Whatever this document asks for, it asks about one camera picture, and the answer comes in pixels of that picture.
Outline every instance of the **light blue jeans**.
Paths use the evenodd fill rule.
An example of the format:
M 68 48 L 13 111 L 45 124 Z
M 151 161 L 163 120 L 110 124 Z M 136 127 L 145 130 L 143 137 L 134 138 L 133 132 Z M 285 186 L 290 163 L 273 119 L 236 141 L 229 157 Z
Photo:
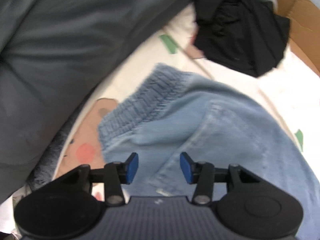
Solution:
M 181 152 L 227 168 L 239 163 L 296 197 L 304 209 L 300 240 L 320 239 L 320 185 L 276 121 L 255 101 L 218 82 L 159 65 L 141 87 L 106 115 L 100 141 L 107 162 L 139 154 L 130 195 L 188 195 Z M 226 193 L 214 188 L 214 200 Z

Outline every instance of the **gray blanket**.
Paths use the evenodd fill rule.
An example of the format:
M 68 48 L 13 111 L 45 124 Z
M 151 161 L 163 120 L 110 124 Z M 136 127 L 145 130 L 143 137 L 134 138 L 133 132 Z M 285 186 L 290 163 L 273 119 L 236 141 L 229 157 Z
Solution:
M 85 95 L 190 0 L 0 0 L 0 203 Z

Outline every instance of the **pink circle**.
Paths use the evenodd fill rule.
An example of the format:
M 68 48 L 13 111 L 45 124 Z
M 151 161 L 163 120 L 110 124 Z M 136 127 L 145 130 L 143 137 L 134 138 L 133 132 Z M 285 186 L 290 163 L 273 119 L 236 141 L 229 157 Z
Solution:
M 99 200 L 99 201 L 102 201 L 103 199 L 102 199 L 102 194 L 100 193 L 100 192 L 97 192 L 95 195 L 94 195 L 94 197 L 97 199 L 97 200 Z
M 89 143 L 79 146 L 76 151 L 76 157 L 81 164 L 88 164 L 93 161 L 95 155 L 94 147 Z

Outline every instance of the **jeans waistband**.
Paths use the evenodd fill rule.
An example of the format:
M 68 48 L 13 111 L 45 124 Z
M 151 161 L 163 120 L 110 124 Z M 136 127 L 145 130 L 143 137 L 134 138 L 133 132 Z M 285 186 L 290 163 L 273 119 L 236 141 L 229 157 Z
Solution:
M 103 145 L 141 122 L 155 120 L 170 101 L 184 92 L 189 76 L 188 72 L 158 64 L 135 93 L 102 119 L 99 134 Z

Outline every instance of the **black cloth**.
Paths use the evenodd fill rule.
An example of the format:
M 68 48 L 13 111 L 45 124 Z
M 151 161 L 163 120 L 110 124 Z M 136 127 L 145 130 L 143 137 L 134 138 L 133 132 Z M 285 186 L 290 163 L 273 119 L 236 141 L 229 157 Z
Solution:
M 275 15 L 272 6 L 258 0 L 195 0 L 195 46 L 211 61 L 263 75 L 283 58 L 289 37 L 289 19 Z

